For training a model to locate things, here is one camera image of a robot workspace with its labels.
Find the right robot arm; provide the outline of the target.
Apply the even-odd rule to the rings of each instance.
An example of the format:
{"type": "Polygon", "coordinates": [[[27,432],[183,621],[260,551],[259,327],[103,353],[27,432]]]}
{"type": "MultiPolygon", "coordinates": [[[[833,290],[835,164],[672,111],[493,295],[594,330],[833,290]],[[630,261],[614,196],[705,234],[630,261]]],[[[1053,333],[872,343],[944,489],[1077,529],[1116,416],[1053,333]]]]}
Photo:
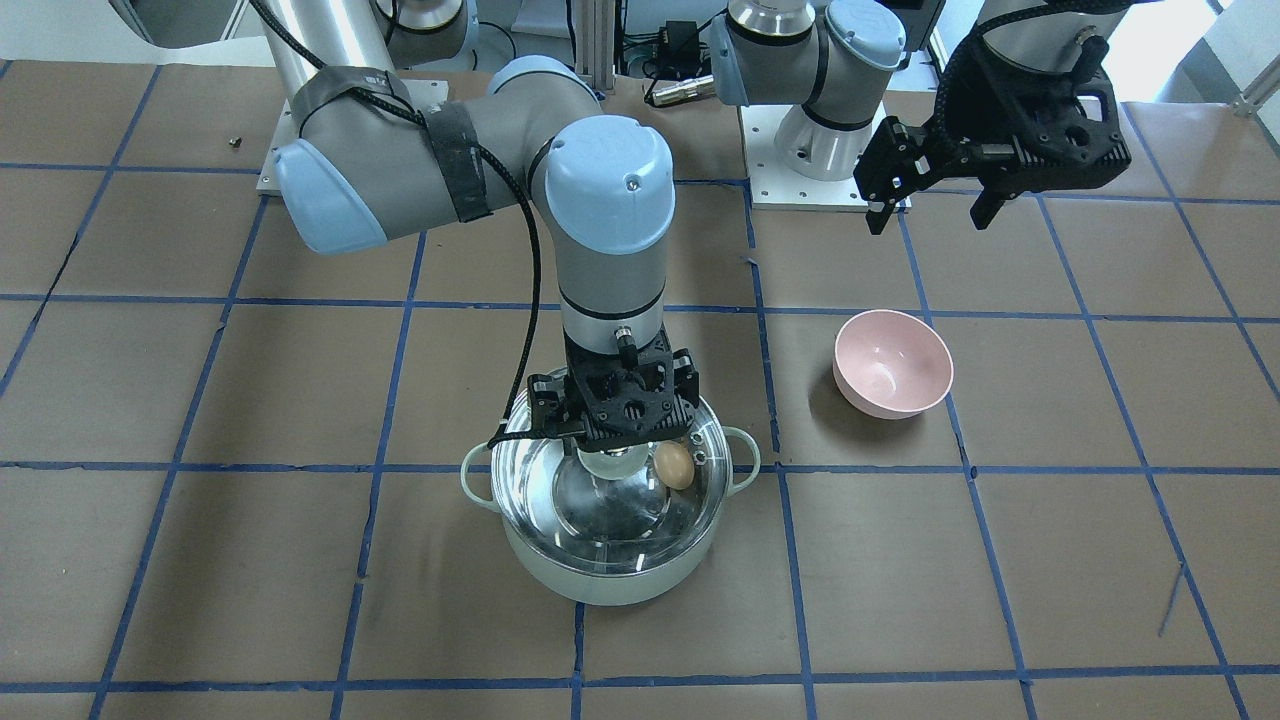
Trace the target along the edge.
{"type": "Polygon", "coordinates": [[[273,150],[273,182],[315,252],[517,206],[532,284],[540,227],[554,250],[563,378],[518,364],[494,445],[571,438],[588,452],[685,436],[698,370],[663,327],[675,217],[664,138],[602,110],[563,61],[517,56],[481,97],[428,104],[398,76],[452,58],[476,32],[471,1],[256,1],[297,136],[273,150]]]}

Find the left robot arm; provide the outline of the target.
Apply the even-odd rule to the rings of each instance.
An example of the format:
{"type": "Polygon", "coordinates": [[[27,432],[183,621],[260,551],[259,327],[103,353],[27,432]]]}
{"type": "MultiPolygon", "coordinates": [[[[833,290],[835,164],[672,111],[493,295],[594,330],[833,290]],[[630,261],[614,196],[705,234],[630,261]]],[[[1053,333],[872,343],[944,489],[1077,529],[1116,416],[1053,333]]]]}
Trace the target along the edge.
{"type": "Polygon", "coordinates": [[[787,108],[776,147],[817,181],[854,179],[879,234],[899,204],[973,178],[984,229],[1025,192],[1097,190],[1132,164],[1105,72],[1128,1],[987,1],[951,51],[929,119],[877,119],[906,31],[877,1],[731,1],[710,23],[718,99],[787,108]]]}

